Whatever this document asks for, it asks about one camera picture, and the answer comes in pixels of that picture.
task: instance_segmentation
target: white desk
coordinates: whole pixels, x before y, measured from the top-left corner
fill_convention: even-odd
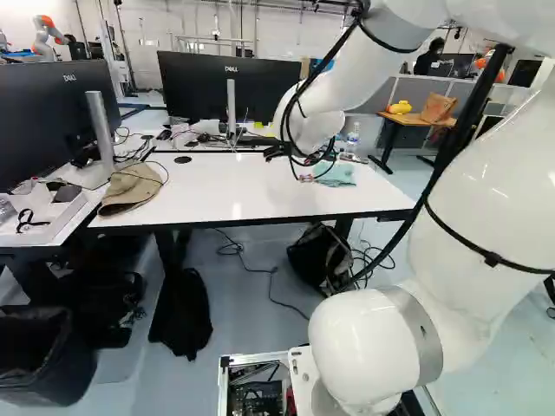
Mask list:
[[[321,219],[379,217],[410,210],[414,203],[384,177],[355,164],[357,186],[330,188],[297,182],[287,158],[267,163],[259,153],[190,153],[190,163],[176,154],[152,153],[170,178],[147,204],[111,218],[95,218],[88,228],[189,224],[200,227],[270,224]],[[165,173],[155,164],[153,169]],[[299,173],[311,168],[298,168]]]

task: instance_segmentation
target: computer mouse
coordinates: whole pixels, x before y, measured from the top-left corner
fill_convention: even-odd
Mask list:
[[[169,140],[170,137],[172,137],[172,131],[171,130],[162,130],[162,132],[158,135],[158,137],[156,137],[156,140]]]
[[[175,158],[173,161],[178,165],[183,165],[184,163],[189,163],[192,159],[188,156],[179,156]]]

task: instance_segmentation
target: computer monitor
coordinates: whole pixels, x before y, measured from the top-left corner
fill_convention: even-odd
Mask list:
[[[529,88],[534,82],[541,64],[541,60],[519,60],[514,67],[513,74],[508,84]]]
[[[0,65],[0,192],[53,172],[95,140],[91,90],[102,92],[113,132],[121,117],[105,61]]]
[[[158,52],[167,112],[174,117],[227,121],[227,80],[235,80],[237,122],[268,124],[301,62]]]

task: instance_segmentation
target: gray floor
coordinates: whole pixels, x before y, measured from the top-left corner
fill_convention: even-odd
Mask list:
[[[395,175],[388,177],[411,198],[417,198],[431,169],[415,158],[394,157]],[[353,246],[362,238],[383,246],[399,226],[357,220],[349,236]],[[320,302],[292,274],[286,247],[303,224],[226,229],[245,245],[245,261],[254,268],[279,267],[272,295],[309,314]],[[18,409],[0,404],[0,414],[167,416],[214,415],[217,404],[218,357],[222,354],[285,350],[307,342],[307,322],[267,299],[269,277],[246,273],[236,257],[219,257],[215,250],[225,240],[216,231],[195,231],[186,266],[195,267],[208,288],[214,333],[195,362],[175,358],[160,344],[145,344],[133,373],[120,383],[91,387],[85,398],[69,409]],[[394,270],[378,270],[372,287],[411,275],[406,239],[395,249]],[[160,260],[149,255],[140,266],[147,279],[159,278]],[[13,290],[9,276],[0,291]],[[551,414],[555,408],[555,322],[545,315],[548,300],[541,288],[529,295],[508,317],[486,355],[472,368],[449,374],[430,386],[444,415]]]

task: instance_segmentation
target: black backpack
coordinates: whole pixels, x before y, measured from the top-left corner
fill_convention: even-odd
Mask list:
[[[349,243],[322,223],[311,225],[289,246],[287,257],[302,281],[317,291],[327,281],[332,293],[349,280],[349,268],[353,265]]]
[[[208,293],[199,272],[184,269],[166,276],[148,340],[162,342],[176,356],[194,361],[212,331]]]

